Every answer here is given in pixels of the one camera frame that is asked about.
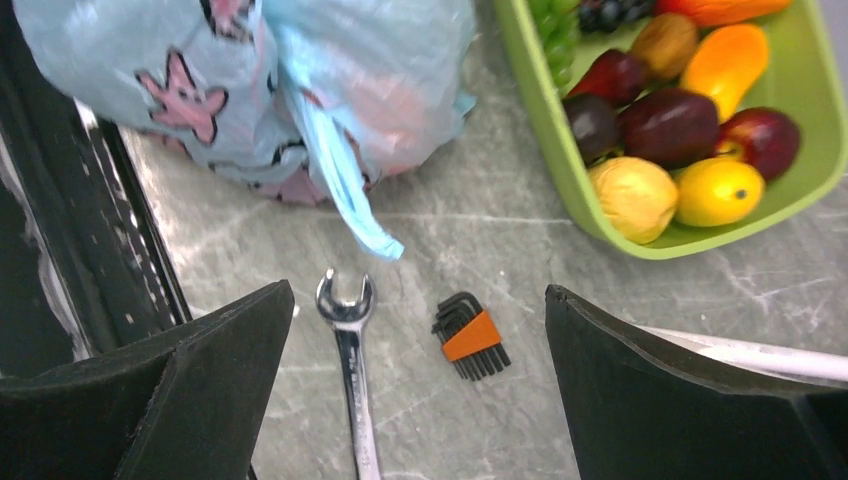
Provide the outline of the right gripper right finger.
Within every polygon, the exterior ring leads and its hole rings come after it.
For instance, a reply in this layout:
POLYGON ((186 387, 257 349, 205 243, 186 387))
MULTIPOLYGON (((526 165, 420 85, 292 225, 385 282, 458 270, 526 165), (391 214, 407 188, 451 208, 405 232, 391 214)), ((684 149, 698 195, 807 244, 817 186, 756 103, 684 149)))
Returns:
POLYGON ((678 346, 569 289, 548 343, 584 479, 843 479, 847 392, 678 346))

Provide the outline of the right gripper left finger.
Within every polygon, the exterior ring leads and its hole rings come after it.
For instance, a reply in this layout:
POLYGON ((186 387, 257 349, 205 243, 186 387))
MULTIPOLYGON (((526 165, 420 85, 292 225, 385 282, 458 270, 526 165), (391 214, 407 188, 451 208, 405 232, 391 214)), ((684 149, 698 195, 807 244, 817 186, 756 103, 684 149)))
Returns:
POLYGON ((5 479, 244 479, 293 317, 288 281, 1 383, 5 479))

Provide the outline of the blue plastic bag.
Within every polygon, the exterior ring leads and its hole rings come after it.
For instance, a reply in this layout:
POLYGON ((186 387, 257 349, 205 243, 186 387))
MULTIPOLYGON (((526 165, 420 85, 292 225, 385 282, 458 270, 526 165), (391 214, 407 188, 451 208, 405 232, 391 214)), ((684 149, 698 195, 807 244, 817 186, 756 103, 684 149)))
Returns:
POLYGON ((332 202, 404 248, 367 190, 455 139, 469 1, 16 1, 42 75, 120 126, 282 202, 332 202))

